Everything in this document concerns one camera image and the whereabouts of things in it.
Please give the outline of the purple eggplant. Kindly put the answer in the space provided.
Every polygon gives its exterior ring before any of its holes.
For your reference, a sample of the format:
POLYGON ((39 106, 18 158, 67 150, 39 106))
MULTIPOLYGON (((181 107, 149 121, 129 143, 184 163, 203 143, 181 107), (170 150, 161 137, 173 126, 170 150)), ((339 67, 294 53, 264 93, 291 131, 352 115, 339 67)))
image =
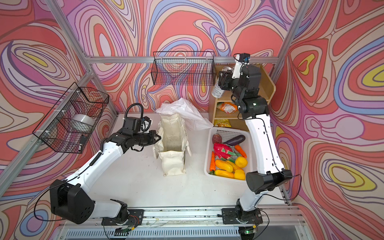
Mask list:
POLYGON ((229 146, 236 146, 243 143, 245 140, 246 137, 244 135, 238 135, 230 140, 227 140, 226 142, 224 142, 224 144, 229 146))

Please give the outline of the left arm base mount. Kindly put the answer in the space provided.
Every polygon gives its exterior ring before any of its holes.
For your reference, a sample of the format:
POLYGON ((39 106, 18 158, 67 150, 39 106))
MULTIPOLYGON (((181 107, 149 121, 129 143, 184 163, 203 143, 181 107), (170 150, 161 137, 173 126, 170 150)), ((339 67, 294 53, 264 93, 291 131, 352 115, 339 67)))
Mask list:
POLYGON ((140 226, 144 218, 143 209, 123 210, 115 218, 103 218, 102 226, 140 226))

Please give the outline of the cream canvas tote bag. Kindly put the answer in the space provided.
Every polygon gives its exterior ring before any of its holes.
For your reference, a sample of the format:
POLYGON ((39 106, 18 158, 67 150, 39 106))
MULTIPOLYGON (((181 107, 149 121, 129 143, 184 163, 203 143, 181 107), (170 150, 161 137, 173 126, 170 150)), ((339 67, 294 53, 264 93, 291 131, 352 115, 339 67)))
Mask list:
POLYGON ((186 174, 186 154, 192 155, 185 121, 179 114, 161 115, 157 134, 161 137, 153 146, 154 157, 162 162, 165 177, 186 174))

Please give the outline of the silver drink can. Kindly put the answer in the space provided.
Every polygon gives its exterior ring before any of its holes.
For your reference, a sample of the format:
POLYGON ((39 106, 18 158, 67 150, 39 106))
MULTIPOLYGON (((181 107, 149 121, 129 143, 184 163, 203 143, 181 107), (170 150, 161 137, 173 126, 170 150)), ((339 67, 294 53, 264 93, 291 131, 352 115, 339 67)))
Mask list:
MULTIPOLYGON (((222 68, 221 72, 232 73, 233 72, 233 68, 225 66, 225 67, 222 68)), ((217 98, 217 99, 220 99, 223 96, 224 92, 225 92, 219 86, 220 78, 221 78, 221 73, 219 72, 219 75, 216 78, 216 82, 215 82, 214 88, 212 90, 212 96, 217 98)))

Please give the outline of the orange snack packet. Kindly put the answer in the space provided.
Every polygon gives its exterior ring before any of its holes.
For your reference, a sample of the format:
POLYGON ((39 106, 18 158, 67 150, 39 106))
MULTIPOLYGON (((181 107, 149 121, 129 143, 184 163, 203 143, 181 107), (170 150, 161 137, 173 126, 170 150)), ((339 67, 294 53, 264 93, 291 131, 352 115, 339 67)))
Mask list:
POLYGON ((226 114, 232 114, 238 111, 238 107, 229 102, 217 103, 217 109, 226 114))

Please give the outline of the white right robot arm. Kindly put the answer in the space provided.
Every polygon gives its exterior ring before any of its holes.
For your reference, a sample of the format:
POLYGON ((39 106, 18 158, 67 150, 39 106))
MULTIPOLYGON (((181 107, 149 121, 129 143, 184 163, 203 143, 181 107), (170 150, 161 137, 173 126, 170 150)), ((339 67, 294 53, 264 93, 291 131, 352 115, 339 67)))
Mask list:
POLYGON ((293 178, 279 157, 268 104, 259 94, 260 81, 260 68, 245 64, 237 64, 234 69, 224 67, 218 78, 220 90, 232 94, 231 100, 250 131, 257 158, 256 171, 246 174, 249 189, 238 200, 242 212, 255 211, 264 195, 293 178))

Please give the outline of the white plastic grocery bag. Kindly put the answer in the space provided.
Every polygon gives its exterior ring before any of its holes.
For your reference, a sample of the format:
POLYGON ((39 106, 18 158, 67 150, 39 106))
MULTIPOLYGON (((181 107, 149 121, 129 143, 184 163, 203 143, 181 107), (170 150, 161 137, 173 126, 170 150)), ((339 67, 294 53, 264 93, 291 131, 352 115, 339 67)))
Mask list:
POLYGON ((171 116, 179 114, 185 121, 186 127, 191 131, 202 131, 214 125, 204 118, 198 109, 188 100, 181 98, 173 103, 162 103, 156 110, 157 114, 171 116))

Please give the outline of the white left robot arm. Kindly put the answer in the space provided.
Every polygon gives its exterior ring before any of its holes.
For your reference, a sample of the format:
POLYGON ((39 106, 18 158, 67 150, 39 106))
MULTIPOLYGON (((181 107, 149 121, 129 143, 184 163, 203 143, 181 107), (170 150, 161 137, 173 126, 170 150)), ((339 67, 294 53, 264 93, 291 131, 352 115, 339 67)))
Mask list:
POLYGON ((97 179, 108 167, 123 156, 126 151, 141 152, 161 140, 155 130, 147 133, 123 135, 114 133, 102 141, 101 149, 80 169, 65 180, 55 180, 49 189, 52 214, 75 224, 82 224, 88 219, 106 219, 108 224, 124 225, 129 218, 127 204, 111 199, 96 201, 89 192, 97 179))

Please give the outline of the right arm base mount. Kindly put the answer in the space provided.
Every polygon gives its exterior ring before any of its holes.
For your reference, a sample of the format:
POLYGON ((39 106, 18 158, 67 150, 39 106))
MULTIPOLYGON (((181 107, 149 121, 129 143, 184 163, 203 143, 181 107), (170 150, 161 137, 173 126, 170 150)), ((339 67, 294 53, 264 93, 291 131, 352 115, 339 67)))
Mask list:
POLYGON ((263 223, 260 209, 246 212, 240 206, 235 206, 234 208, 223 208, 221 211, 221 218, 225 225, 253 224, 258 226, 263 223))

